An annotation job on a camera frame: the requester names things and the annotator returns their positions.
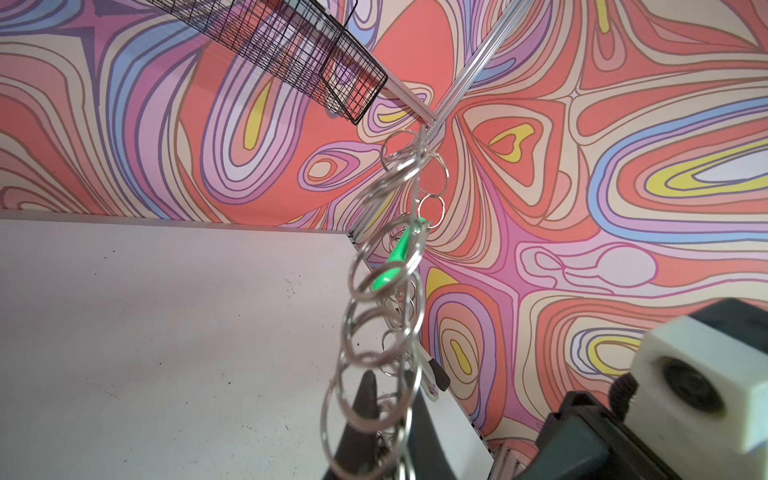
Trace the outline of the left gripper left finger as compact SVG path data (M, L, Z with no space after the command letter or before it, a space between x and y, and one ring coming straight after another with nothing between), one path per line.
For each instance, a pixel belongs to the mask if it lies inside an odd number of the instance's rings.
M360 381L352 405L353 411L366 419L379 418L377 378L367 370ZM378 437L363 433L350 424L345 426L334 460L348 473L362 476L378 466Z

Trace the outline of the metal disc with keyrings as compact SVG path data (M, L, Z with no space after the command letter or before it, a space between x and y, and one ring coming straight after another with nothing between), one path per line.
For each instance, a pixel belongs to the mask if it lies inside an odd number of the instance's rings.
M398 150L382 144L379 162L383 175L367 186L360 203L374 213L388 200L401 198L405 211L380 225L355 253L347 273L349 302L340 328L340 347L334 373L324 394L320 413L320 442L327 461L329 479L407 479L408 437L412 423L411 406L421 387L422 371L418 343L426 319L426 286L419 268L428 236L438 221L426 217L426 202L441 200L421 182L421 175L440 156L432 151L424 130L408 132L408 142ZM402 215L422 217L427 222L423 257L416 270L408 274L406 265L387 286L372 291L379 268L401 236L404 226L385 231L385 226ZM366 419L352 405L363 374L372 370L377 378L379 418ZM345 426L378 437L378 466L369 474L356 476L335 460Z

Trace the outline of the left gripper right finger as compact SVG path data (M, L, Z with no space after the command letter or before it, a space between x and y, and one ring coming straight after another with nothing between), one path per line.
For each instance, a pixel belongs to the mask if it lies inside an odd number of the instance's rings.
M411 406L412 423L408 437L407 479L456 480L420 389Z

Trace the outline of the key with green tag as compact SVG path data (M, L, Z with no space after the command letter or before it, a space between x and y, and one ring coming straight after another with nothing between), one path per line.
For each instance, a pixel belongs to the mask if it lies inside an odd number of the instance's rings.
M411 218L407 215L397 217L385 226L385 231L394 227L404 226L400 238L390 252L386 262L379 268L374 279L372 291L378 291L387 286L400 275L401 268L393 267L395 263L406 265L408 274L413 273L423 257L427 238L427 222L424 218Z

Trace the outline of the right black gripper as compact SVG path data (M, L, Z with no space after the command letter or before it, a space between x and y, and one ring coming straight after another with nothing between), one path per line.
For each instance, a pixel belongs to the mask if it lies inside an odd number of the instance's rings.
M538 453L519 479L668 479L679 477L587 392L568 393L535 441Z

